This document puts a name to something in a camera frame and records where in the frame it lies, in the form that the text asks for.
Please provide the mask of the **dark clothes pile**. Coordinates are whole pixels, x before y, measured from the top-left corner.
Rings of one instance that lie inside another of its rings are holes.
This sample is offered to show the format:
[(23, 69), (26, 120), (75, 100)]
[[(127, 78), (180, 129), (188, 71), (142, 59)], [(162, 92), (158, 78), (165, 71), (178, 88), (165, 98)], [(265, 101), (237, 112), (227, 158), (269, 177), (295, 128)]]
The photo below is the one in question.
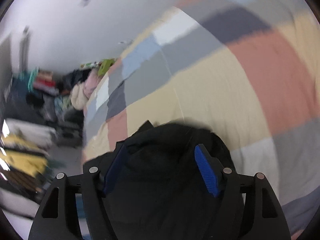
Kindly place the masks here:
[(91, 69), (76, 69), (73, 72), (64, 75), (57, 83), (57, 88), (59, 91), (71, 91), (76, 84), (84, 82), (88, 78), (90, 72)]

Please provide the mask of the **pink plush garment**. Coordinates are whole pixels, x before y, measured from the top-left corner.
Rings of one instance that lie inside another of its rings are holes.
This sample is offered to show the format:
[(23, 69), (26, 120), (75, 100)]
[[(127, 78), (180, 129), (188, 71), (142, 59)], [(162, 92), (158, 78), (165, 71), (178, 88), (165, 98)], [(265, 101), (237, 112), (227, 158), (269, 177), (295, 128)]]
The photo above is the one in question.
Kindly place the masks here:
[(89, 99), (96, 89), (96, 87), (99, 85), (100, 81), (102, 80), (102, 76), (98, 75), (98, 71), (96, 69), (91, 70), (89, 73), (87, 79), (84, 82), (84, 95)]

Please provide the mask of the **cream fleece garment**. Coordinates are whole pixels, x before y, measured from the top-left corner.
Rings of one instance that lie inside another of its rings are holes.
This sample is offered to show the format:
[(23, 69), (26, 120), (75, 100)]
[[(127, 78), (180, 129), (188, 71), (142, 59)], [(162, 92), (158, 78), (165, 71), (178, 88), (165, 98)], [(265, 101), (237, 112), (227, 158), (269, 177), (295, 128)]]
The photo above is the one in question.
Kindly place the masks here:
[(72, 106), (80, 111), (83, 110), (88, 98), (84, 93), (84, 83), (76, 84), (71, 91), (71, 103)]

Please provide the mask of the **teal clothes hanger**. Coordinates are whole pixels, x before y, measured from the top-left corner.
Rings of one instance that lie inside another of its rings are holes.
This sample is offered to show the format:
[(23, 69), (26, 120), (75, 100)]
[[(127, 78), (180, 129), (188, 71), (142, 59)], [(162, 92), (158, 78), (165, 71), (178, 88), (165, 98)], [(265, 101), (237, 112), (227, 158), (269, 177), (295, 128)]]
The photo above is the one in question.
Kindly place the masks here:
[(34, 84), (34, 81), (35, 81), (38, 73), (39, 73), (39, 68), (35, 68), (30, 72), (29, 80), (28, 80), (28, 84), (27, 84), (27, 88), (28, 88), (29, 92), (33, 91), (33, 84)]

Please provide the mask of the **green tissue box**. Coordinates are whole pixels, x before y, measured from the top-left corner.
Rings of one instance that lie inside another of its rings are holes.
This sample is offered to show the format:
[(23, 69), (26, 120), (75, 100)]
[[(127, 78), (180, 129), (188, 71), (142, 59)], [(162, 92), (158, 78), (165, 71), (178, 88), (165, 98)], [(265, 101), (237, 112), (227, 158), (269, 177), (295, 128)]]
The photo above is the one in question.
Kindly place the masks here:
[(99, 67), (98, 76), (104, 76), (111, 66), (114, 65), (116, 59), (104, 59)]

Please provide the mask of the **black padded jacket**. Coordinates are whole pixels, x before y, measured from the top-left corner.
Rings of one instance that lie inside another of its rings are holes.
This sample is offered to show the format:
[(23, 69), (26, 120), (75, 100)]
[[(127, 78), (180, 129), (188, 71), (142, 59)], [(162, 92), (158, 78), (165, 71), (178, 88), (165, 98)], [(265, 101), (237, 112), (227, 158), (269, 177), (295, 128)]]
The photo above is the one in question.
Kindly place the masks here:
[(204, 128), (145, 122), (119, 142), (128, 159), (114, 189), (103, 198), (117, 239), (204, 239), (217, 200), (206, 188), (194, 151), (203, 144), (224, 167), (234, 168), (221, 138)]

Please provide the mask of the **patchwork checkered bed quilt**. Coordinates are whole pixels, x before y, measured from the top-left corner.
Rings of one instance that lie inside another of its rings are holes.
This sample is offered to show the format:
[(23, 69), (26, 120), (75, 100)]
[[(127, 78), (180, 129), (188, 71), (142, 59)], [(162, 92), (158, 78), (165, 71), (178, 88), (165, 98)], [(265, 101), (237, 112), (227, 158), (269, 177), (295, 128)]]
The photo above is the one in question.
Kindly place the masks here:
[(319, 218), (319, 22), (306, 0), (180, 0), (93, 92), (83, 160), (145, 121), (216, 133), (237, 171), (267, 176), (304, 238)]

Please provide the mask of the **red hanging clothes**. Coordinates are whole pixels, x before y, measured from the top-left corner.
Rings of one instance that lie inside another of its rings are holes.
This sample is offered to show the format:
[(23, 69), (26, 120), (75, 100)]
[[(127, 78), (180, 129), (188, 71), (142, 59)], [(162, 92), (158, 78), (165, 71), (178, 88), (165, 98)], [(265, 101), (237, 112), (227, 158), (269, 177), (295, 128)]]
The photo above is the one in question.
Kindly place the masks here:
[(53, 72), (39, 70), (33, 82), (33, 88), (40, 90), (50, 96), (59, 95), (59, 89), (56, 86), (56, 81), (53, 78)]

